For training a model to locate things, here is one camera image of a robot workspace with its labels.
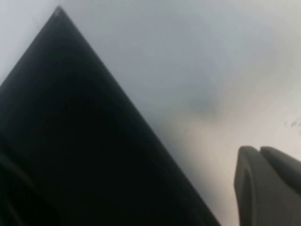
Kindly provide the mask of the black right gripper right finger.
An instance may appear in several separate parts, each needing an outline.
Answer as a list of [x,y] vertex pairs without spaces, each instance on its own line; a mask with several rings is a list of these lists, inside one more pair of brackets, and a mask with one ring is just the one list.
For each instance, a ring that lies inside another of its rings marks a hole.
[[260,186],[260,225],[299,226],[301,162],[272,147],[262,147],[260,153],[268,167]]

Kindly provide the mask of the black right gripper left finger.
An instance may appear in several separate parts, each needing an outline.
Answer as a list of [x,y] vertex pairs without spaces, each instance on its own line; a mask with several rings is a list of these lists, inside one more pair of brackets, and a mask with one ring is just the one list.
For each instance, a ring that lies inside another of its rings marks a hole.
[[251,146],[238,150],[234,188],[241,226],[290,225],[291,190]]

